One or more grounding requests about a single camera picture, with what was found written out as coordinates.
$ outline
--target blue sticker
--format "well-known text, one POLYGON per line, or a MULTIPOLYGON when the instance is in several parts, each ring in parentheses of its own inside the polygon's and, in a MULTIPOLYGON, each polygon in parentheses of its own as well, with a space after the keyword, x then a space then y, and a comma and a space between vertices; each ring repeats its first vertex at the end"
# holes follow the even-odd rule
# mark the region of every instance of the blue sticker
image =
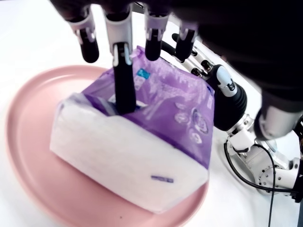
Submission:
POLYGON ((139 69, 137 71, 137 75, 140 76, 140 77, 143 77, 145 79, 148 79, 148 77, 150 77, 150 73, 145 71, 144 69, 139 69))
POLYGON ((158 180, 158 181, 164 181, 168 183, 174 183, 174 179, 168 178, 168 177, 163 177, 163 176, 151 176, 153 180, 158 180))

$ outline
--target white table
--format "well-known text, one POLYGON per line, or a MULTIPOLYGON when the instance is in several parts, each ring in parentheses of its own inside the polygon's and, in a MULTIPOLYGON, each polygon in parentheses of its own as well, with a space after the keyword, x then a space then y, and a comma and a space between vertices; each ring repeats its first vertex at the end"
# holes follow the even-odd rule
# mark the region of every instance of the white table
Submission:
MULTIPOLYGON (((105 23, 101 9, 93 7, 97 26, 100 58, 93 65, 109 68, 109 52, 105 23)), ((143 15, 133 14, 133 40, 145 45, 143 15)), ((171 34, 178 27, 169 22, 164 40, 174 45, 171 34)), ((199 45, 215 63, 224 64, 207 48, 199 45)), ((178 64, 166 53, 162 56, 178 64)), ((70 27, 46 0, 10 0, 0 2, 0 223, 5 227, 60 227, 61 224, 44 214, 23 192, 4 151, 4 120, 7 104, 17 89, 35 74, 46 69, 72 64, 86 64, 70 27)), ((260 93, 243 77, 227 66, 233 79, 248 95, 247 112, 255 117, 260 107, 260 93)), ((214 130, 210 163, 209 189, 199 212, 186 227, 265 227, 270 197, 237 179, 225 160, 225 132, 214 130)), ((278 141, 288 158, 299 157, 299 145, 294 133, 278 141)), ((281 194, 274 199, 272 226, 297 227, 299 204, 281 194)))

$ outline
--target white tissue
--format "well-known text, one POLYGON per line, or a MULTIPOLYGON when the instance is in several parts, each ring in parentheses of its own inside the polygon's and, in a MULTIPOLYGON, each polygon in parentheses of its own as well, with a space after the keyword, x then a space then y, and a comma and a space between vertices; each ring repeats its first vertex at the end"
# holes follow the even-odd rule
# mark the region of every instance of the white tissue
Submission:
POLYGON ((59 108, 50 149, 99 184, 154 213, 172 208, 208 179, 202 165, 133 122, 107 117, 69 99, 59 108))

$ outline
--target white surface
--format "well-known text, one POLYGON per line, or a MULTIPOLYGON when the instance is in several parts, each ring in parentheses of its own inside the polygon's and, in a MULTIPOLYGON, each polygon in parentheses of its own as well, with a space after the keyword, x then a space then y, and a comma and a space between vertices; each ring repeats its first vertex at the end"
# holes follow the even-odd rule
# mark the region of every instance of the white surface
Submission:
MULTIPOLYGON (((94 7, 100 58, 94 63, 110 67, 105 23, 99 7, 94 7)), ((57 66, 86 64, 82 59, 77 38, 67 23, 61 19, 46 0, 0 1, 0 221, 6 227, 61 227, 44 214, 23 192, 16 181, 4 152, 5 107, 17 89, 35 74, 57 66)), ((133 15, 133 40, 136 45, 145 44, 144 19, 133 15)), ((173 44, 171 34, 178 27, 168 23, 164 40, 173 44)), ((212 54, 204 46, 198 45, 212 54)), ((216 63, 222 61, 212 56, 216 63)), ((260 94, 242 77, 232 72, 233 79, 248 94, 247 112, 255 117, 260 107, 260 94)), ((186 227, 265 227, 267 226, 270 197, 260 195, 244 185, 227 168, 223 154, 226 134, 214 130, 210 163, 210 182, 207 197, 199 212, 186 227)), ((278 146, 288 158, 299 156, 298 142, 292 133, 278 141, 278 146)), ((289 197, 275 196, 272 216, 273 227, 296 227, 299 204, 289 197)))
POLYGON ((83 94, 73 94, 58 110, 51 151, 139 207, 163 213, 208 180, 194 159, 122 116, 104 115, 83 94), (173 183, 146 176, 168 176, 173 183))

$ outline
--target tissue pack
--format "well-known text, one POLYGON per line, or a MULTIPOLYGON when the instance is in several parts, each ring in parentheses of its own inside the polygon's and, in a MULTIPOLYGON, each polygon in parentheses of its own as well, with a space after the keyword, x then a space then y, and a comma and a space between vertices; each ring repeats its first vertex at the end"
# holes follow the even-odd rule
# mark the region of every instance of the tissue pack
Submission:
POLYGON ((50 149, 117 195, 162 213, 208 180, 214 91, 133 51, 134 113, 117 115, 113 69, 58 106, 50 149))

